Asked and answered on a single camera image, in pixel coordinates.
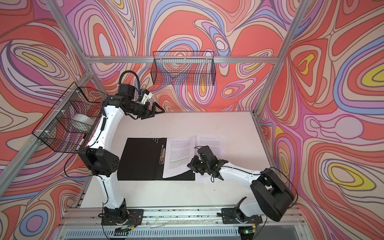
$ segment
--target white table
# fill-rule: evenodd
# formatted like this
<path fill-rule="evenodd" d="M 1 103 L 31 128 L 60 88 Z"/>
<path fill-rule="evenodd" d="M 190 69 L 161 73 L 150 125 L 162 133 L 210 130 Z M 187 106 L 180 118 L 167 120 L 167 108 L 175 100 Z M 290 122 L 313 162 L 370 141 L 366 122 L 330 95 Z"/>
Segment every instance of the white table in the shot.
<path fill-rule="evenodd" d="M 270 167 L 261 140 L 249 112 L 164 113 L 154 118 L 133 120 L 125 116 L 114 135 L 111 152 L 121 157 L 129 137 L 224 136 L 226 154 L 222 159 L 251 170 Z M 231 205 L 251 190 L 229 181 L 119 181 L 127 207 L 165 207 Z M 102 207 L 101 186 L 94 176 L 86 191 L 82 208 Z"/>

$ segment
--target cable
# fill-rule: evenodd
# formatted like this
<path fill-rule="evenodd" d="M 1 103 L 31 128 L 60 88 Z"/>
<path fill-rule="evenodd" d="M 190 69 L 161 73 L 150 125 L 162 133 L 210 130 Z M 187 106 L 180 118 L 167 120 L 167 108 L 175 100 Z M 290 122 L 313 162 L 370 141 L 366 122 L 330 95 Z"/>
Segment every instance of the cable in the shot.
<path fill-rule="evenodd" d="M 136 81 L 137 81 L 137 86 L 138 88 L 140 88 L 140 80 L 139 80 L 139 76 L 134 72 L 134 71 L 131 71 L 131 70 L 125 70 L 124 72 L 121 73 L 120 77 L 119 77 L 119 86 L 118 86 L 118 93 L 120 92 L 120 84 L 121 84 L 121 81 L 122 81 L 122 78 L 125 74 L 127 73 L 133 73 L 136 77 Z M 140 92 L 138 91 L 138 89 L 136 88 L 137 90 L 137 93 L 139 95 L 138 99 L 140 99 Z"/>
<path fill-rule="evenodd" d="M 86 147 L 86 148 L 84 148 L 84 149 L 82 149 L 82 150 L 79 150 L 79 151 L 75 152 L 74 154 L 72 154 L 71 157 L 69 157 L 69 158 L 67 159 L 67 161 L 66 161 L 65 164 L 64 164 L 64 174 L 65 174 L 68 178 L 72 178 L 72 179 L 83 178 L 83 177 L 70 177 L 70 176 L 68 176 L 68 174 L 67 174 L 65 168 L 66 168 L 66 166 L 67 166 L 68 161 L 69 161 L 75 154 L 77 154 L 77 153 L 79 153 L 79 152 L 81 152 L 81 151 L 83 151 L 83 150 L 85 150 L 85 149 L 88 149 L 88 148 L 92 147 L 95 143 L 97 143 L 97 140 L 99 139 L 99 137 L 100 137 L 100 135 L 101 135 L 101 132 L 102 132 L 102 131 L 100 131 L 99 135 L 97 136 L 97 138 L 96 138 L 96 140 L 94 141 L 93 144 L 91 144 L 90 146 L 88 146 L 88 147 Z"/>
<path fill-rule="evenodd" d="M 104 114 L 105 114 L 103 105 L 100 104 L 100 106 L 101 106 L 102 112 L 104 112 Z M 66 161 L 65 164 L 64 164 L 64 174 L 65 174 L 68 178 L 72 178 L 72 179 L 83 178 L 83 177 L 70 177 L 70 176 L 68 176 L 68 174 L 67 174 L 67 172 L 66 172 L 66 170 L 65 170 L 65 169 L 66 169 L 66 166 L 67 166 L 67 163 L 68 163 L 68 161 L 69 161 L 69 160 L 70 160 L 76 153 L 79 153 L 79 152 L 81 152 L 81 151 L 83 151 L 83 150 L 85 150 L 85 149 L 88 149 L 88 148 L 92 147 L 95 143 L 97 143 L 97 140 L 99 139 L 99 137 L 100 137 L 100 135 L 101 135 L 101 132 L 104 131 L 104 128 L 105 128 L 105 124 L 106 124 L 106 123 L 107 123 L 107 117 L 104 117 L 104 118 L 103 118 L 103 122 L 102 122 L 101 127 L 100 127 L 99 135 L 97 136 L 97 138 L 96 138 L 96 140 L 93 142 L 93 144 L 91 144 L 90 146 L 88 146 L 88 147 L 86 147 L 86 148 L 84 148 L 84 149 L 82 149 L 82 150 L 76 151 L 74 154 L 72 154 L 71 157 L 69 157 L 69 158 L 67 159 L 67 161 Z"/>
<path fill-rule="evenodd" d="M 212 174 L 211 174 L 211 182 L 215 182 L 214 173 L 219 170 L 220 168 L 217 168 Z"/>
<path fill-rule="evenodd" d="M 258 174 L 255 174 L 255 173 L 250 173 L 250 172 L 247 172 L 247 171 L 244 171 L 244 170 L 241 170 L 241 169 L 235 168 L 235 167 L 228 167 L 228 166 L 222 166 L 222 167 L 227 167 L 227 168 L 231 168 L 231 169 L 236 169 L 236 170 L 239 170 L 239 171 L 242 171 L 242 172 L 245 172 L 245 173 L 251 174 L 251 175 L 261 175 L 261 173 L 258 173 Z"/>
<path fill-rule="evenodd" d="M 127 113 L 128 116 L 130 116 L 133 120 L 137 120 L 139 118 L 139 116 L 137 116 L 137 118 L 134 118 L 132 115 L 130 115 L 129 113 Z"/>
<path fill-rule="evenodd" d="M 103 208 L 102 208 L 102 210 L 101 210 L 101 214 L 104 215 L 104 204 L 103 204 Z M 101 225 L 101 228 L 103 229 L 103 233 L 104 233 L 105 237 L 106 237 L 108 240 L 111 240 L 111 239 L 105 234 L 104 226 L 103 226 L 103 225 Z"/>
<path fill-rule="evenodd" d="M 106 201 L 105 203 L 103 203 L 103 208 L 101 209 L 101 216 L 100 216 L 100 214 L 98 215 L 98 217 L 102 218 L 102 217 L 104 216 L 104 205 L 107 204 L 107 202 L 109 201 L 109 196 L 108 196 L 107 188 L 105 187 L 105 184 L 104 184 L 104 179 L 103 179 L 102 177 L 100 177 L 99 175 L 96 175 L 96 176 L 98 176 L 99 178 L 101 178 L 101 180 L 103 180 L 104 190 L 105 190 L 105 193 L 107 194 L 107 201 Z M 101 225 L 101 228 L 103 229 L 103 233 L 104 233 L 105 237 L 106 237 L 108 240 L 111 240 L 111 239 L 107 236 L 107 234 L 105 233 L 105 231 L 104 231 L 104 226 L 103 226 L 103 225 Z"/>
<path fill-rule="evenodd" d="M 268 220 L 268 217 L 266 217 L 265 222 L 264 222 L 262 228 L 260 228 L 260 231 L 259 231 L 253 238 L 252 238 L 252 240 L 255 239 L 255 238 L 257 237 L 257 235 L 260 234 L 260 232 L 263 230 L 263 228 L 264 228 L 264 226 L 265 226 L 267 220 Z"/>
<path fill-rule="evenodd" d="M 277 169 L 277 168 L 275 168 L 275 167 L 270 167 L 269 169 L 271 169 L 271 168 L 273 168 L 273 169 L 276 169 L 277 171 L 279 171 L 288 181 L 289 181 L 289 183 L 292 185 L 292 187 L 295 189 L 295 191 L 296 191 L 296 200 L 295 200 L 295 202 L 291 205 L 291 206 L 289 206 L 288 208 L 291 208 L 291 207 L 293 207 L 293 206 L 295 206 L 295 204 L 297 203 L 297 200 L 299 199 L 299 193 L 297 192 L 297 189 L 296 189 L 296 187 L 293 185 L 293 183 L 289 180 L 289 178 L 282 172 L 282 171 L 280 171 L 279 169 Z"/>

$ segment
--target wire mesh basket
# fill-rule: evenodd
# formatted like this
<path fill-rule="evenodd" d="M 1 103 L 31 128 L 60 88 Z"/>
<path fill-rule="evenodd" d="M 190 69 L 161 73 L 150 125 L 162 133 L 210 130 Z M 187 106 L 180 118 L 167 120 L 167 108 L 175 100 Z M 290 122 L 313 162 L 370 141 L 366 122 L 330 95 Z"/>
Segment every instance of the wire mesh basket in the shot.
<path fill-rule="evenodd" d="M 101 117 L 100 102 L 107 97 L 94 88 L 78 86 L 69 94 L 72 95 L 61 109 L 55 110 L 58 112 L 48 126 L 36 131 L 49 113 L 32 132 L 55 152 L 74 153 L 88 143 Z"/>
<path fill-rule="evenodd" d="M 151 77 L 154 85 L 215 84 L 213 51 L 154 51 Z"/>

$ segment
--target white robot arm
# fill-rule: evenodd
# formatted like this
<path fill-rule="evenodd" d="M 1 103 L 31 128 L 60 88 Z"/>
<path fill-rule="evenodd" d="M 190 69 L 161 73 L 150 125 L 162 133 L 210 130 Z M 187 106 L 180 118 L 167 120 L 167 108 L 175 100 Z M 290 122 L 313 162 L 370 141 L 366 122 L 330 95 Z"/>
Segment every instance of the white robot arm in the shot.
<path fill-rule="evenodd" d="M 120 81 L 122 76 L 128 72 L 134 73 L 130 70 L 125 71 L 121 75 Z M 134 92 L 134 86 L 120 84 L 118 94 L 109 95 L 102 102 L 102 119 L 87 147 L 79 151 L 79 156 L 87 168 L 92 171 L 93 175 L 98 176 L 97 179 L 104 195 L 105 214 L 103 216 L 109 222 L 118 225 L 125 223 L 128 213 L 117 179 L 116 171 L 120 159 L 110 152 L 113 135 L 124 115 L 133 114 L 137 115 L 137 118 L 145 119 L 164 112 L 164 109 L 157 103 L 153 103 L 152 109 L 149 109 L 149 103 L 144 100 L 150 95 L 149 92 L 144 92 L 142 96 L 139 96 L 138 101 L 133 101 Z M 208 173 L 212 177 L 236 182 L 253 192 L 254 199 L 242 198 L 235 207 L 235 217 L 239 222 L 246 222 L 250 217 L 263 213 L 272 220 L 279 221 L 293 202 L 293 194 L 271 169 L 252 171 L 237 167 L 226 160 L 218 160 L 212 154 L 209 146 L 201 147 L 197 152 L 199 156 L 195 156 L 187 165 L 194 172 Z"/>

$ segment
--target colorful patterned backdrop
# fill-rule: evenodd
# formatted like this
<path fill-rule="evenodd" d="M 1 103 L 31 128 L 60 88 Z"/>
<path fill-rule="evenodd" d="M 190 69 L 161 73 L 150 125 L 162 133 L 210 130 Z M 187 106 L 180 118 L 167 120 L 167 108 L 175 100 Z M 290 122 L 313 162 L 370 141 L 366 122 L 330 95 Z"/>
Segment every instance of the colorful patterned backdrop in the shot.
<path fill-rule="evenodd" d="M 61 8 L 91 56 L 151 56 L 152 51 L 160 50 L 276 56 L 297 4 L 277 0 L 85 0 L 64 2 Z M 271 65 L 217 64 L 214 87 L 152 86 L 151 64 L 100 63 L 93 68 L 110 93 L 117 90 L 119 73 L 136 71 L 167 111 L 249 111 Z"/>
<path fill-rule="evenodd" d="M 258 111 L 314 239 L 384 239 L 384 1 L 317 0 Z"/>
<path fill-rule="evenodd" d="M 1 170 L 63 91 L 84 74 L 43 2 L 0 3 Z M 63 177 L 68 157 L 41 146 L 27 162 L 0 198 L 0 239 L 47 239 L 51 235 L 84 181 Z M 68 171 L 84 175 L 82 165 L 72 160 Z"/>
<path fill-rule="evenodd" d="M 228 64 L 227 76 L 216 74 L 214 86 L 162 86 L 153 85 L 151 69 L 147 64 L 96 63 L 93 69 L 110 93 L 117 92 L 120 73 L 133 70 L 138 73 L 141 87 L 153 93 L 153 100 L 166 111 L 250 111 L 253 110 L 260 90 L 272 64 Z M 133 74 L 124 76 L 124 83 L 137 86 Z"/>

